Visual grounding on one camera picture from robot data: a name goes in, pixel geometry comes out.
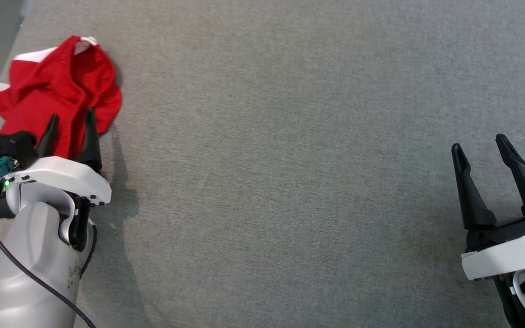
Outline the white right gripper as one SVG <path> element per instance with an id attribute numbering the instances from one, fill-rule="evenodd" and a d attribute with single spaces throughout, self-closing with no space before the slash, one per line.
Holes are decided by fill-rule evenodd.
<path id="1" fill-rule="evenodd" d="M 501 158 L 511 170 L 521 197 L 525 218 L 525 160 L 506 135 L 496 135 Z M 452 160 L 464 229 L 466 249 L 461 266 L 469 280 L 525 270 L 525 220 L 497 222 L 487 208 L 471 175 L 471 166 L 460 144 L 452 145 Z"/>

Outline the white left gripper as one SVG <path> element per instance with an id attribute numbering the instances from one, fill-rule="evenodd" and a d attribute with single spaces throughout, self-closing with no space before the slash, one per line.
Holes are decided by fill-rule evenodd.
<path id="1" fill-rule="evenodd" d="M 56 149 L 59 128 L 60 117 L 58 114 L 52 114 L 37 145 L 40 159 L 27 169 L 7 174 L 6 180 L 14 178 L 15 181 L 21 181 L 27 176 L 28 181 L 34 180 L 79 196 L 86 196 L 96 205 L 110 203 L 110 183 L 98 174 L 102 170 L 102 157 L 94 109 L 88 108 L 86 111 L 85 133 L 77 162 L 52 156 Z"/>

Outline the red garment white stripes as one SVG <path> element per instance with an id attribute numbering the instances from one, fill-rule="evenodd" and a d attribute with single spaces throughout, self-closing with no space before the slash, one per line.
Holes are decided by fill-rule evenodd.
<path id="1" fill-rule="evenodd" d="M 94 109 L 105 133 L 122 105 L 116 70 L 93 37 L 71 36 L 59 46 L 13 58 L 0 83 L 0 134 L 29 131 L 41 139 L 53 114 L 60 118 L 54 156 L 75 160 L 82 150 L 85 115 Z"/>

